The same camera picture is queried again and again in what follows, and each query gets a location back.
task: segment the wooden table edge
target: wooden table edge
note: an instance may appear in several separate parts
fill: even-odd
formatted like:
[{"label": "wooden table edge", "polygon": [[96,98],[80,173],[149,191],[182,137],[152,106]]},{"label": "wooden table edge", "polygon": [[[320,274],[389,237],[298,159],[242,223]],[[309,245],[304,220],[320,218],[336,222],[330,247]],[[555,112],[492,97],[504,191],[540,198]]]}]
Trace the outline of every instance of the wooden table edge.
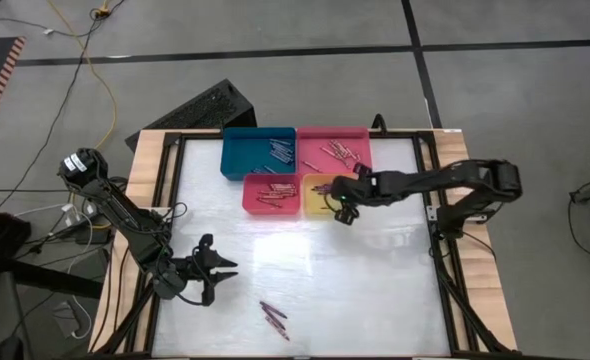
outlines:
[{"label": "wooden table edge", "polygon": [[[378,132],[378,129],[370,129],[371,132]],[[433,132],[436,147],[438,150],[438,157],[442,166],[452,163],[454,161],[467,159],[468,151],[464,141],[464,135],[460,129],[406,129],[396,128],[389,129],[389,133],[406,132],[406,131],[430,131]],[[191,129],[191,130],[142,130],[139,137],[138,147],[133,159],[133,165],[129,176],[129,183],[126,190],[126,195],[140,207],[150,207],[152,205],[153,193],[157,181],[157,173],[160,165],[163,140],[167,133],[184,133],[184,134],[217,134],[220,130],[217,129]],[[459,200],[465,191],[449,191],[447,198],[449,202]],[[475,225],[465,227],[467,232],[470,232],[475,237],[484,241],[489,246],[491,245],[488,231],[483,225]],[[119,309],[117,323],[119,324],[124,315],[130,310],[133,304],[133,297],[135,293],[135,286],[137,283],[137,275],[139,268],[134,260],[130,257],[130,253],[126,254],[128,243],[126,239],[117,234],[114,241],[114,251],[112,255],[113,266],[110,274],[104,281],[104,291],[100,299],[97,314],[95,316],[93,332],[91,334],[91,344],[95,341],[101,327],[104,314],[107,310],[106,303],[108,299],[107,280],[110,275],[111,287],[111,304],[108,307],[108,317],[104,330],[100,339],[95,346],[99,348],[113,333],[113,325],[115,319],[115,311]],[[484,321],[486,326],[495,334],[495,336],[504,345],[509,348],[516,348],[515,337],[511,321],[506,308],[504,294],[497,272],[497,266],[492,256],[476,246],[472,241],[460,239],[458,242],[460,252],[460,259],[462,269],[464,271],[464,279],[468,291],[469,301],[473,308],[478,312],[478,315]],[[116,293],[118,289],[116,284],[119,282],[119,264],[127,256],[124,264],[124,272],[122,277],[122,296],[118,304],[115,304]],[[457,305],[452,302],[452,308],[455,315],[456,333],[461,349],[467,349],[466,333],[464,330],[464,322],[461,312],[458,311]],[[144,348],[145,333],[148,327],[148,320],[150,314],[150,304],[142,311],[138,323],[137,337],[135,340],[135,351],[141,351]]]}]

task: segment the pen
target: pen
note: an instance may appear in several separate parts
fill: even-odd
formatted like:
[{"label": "pen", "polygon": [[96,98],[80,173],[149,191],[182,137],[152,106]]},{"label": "pen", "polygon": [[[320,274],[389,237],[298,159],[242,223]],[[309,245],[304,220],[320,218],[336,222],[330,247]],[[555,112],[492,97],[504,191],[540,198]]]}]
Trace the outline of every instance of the pen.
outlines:
[{"label": "pen", "polygon": [[279,311],[279,310],[275,309],[274,307],[272,307],[272,306],[268,305],[267,303],[265,303],[265,302],[263,302],[263,301],[260,301],[260,302],[259,302],[259,304],[260,304],[260,305],[262,305],[262,307],[263,307],[263,308],[265,308],[265,310],[272,311],[272,312],[274,312],[275,314],[277,314],[277,316],[280,316],[280,317],[282,317],[282,318],[284,318],[284,319],[288,319],[288,316],[284,315],[284,313],[283,313],[283,312],[281,312],[281,311]]},{"label": "pen", "polygon": [[286,331],[286,327],[284,326],[284,324],[282,324],[281,321],[277,320],[275,315],[273,315],[273,313],[271,313],[270,310],[268,310],[267,308],[265,308],[263,306],[262,306],[262,310],[264,310],[266,315],[268,315],[271,318],[271,320],[273,321],[273,323],[275,323],[275,325],[279,326],[282,330]]},{"label": "pen", "polygon": [[264,319],[265,319],[266,321],[268,321],[268,323],[269,323],[269,324],[271,324],[271,326],[272,326],[272,327],[273,327],[275,330],[277,330],[277,332],[278,332],[280,335],[282,335],[282,337],[283,337],[284,339],[286,339],[286,341],[291,341],[291,339],[288,337],[288,335],[286,335],[286,332],[285,332],[284,330],[280,329],[280,328],[279,328],[279,326],[277,326],[277,324],[275,324],[275,323],[273,322],[273,320],[271,320],[271,318],[270,318],[270,317],[266,316]]}]

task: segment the yellow bin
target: yellow bin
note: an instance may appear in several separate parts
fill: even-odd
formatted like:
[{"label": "yellow bin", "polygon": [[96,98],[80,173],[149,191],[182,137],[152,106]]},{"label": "yellow bin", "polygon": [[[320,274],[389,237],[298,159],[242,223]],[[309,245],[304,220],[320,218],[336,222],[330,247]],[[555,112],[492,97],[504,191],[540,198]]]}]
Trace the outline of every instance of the yellow bin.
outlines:
[{"label": "yellow bin", "polygon": [[304,192],[304,213],[306,215],[333,215],[333,211],[328,208],[328,205],[335,210],[339,210],[341,205],[339,201],[333,200],[330,194],[326,196],[328,205],[324,201],[324,196],[319,195],[317,191],[313,190],[316,186],[331,185],[333,179],[337,176],[347,176],[357,179],[356,174],[306,174],[302,181],[302,188]]}]

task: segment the pink bin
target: pink bin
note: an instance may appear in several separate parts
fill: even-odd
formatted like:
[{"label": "pink bin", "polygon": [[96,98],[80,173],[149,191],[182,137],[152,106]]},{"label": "pink bin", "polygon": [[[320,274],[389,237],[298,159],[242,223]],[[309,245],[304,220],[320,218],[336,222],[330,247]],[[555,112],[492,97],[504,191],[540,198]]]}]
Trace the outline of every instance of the pink bin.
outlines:
[{"label": "pink bin", "polygon": [[[266,199],[280,207],[258,200],[261,192],[271,191],[271,184],[292,184],[294,196],[283,199]],[[301,204],[300,177],[296,174],[248,174],[244,177],[242,207],[253,215],[295,215]]]},{"label": "pink bin", "polygon": [[[344,160],[336,159],[326,151],[333,151],[331,140],[336,140],[345,148],[348,148],[359,162],[373,167],[371,161],[371,145],[368,129],[364,127],[306,127],[297,129],[297,173],[299,174],[345,174],[352,173],[353,167],[358,162],[352,157]],[[313,169],[304,162],[311,164],[320,171]]]}]

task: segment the blue bin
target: blue bin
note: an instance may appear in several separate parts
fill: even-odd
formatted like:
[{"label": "blue bin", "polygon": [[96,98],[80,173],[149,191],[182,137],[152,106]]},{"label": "blue bin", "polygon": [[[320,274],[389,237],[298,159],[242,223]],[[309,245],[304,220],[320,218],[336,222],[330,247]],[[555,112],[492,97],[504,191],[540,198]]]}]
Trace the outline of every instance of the blue bin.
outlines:
[{"label": "blue bin", "polygon": [[[293,161],[285,164],[271,156],[270,139],[287,141],[293,150]],[[242,181],[253,169],[268,166],[278,174],[296,172],[295,128],[227,128],[224,129],[224,148],[220,170],[228,180]]]}]

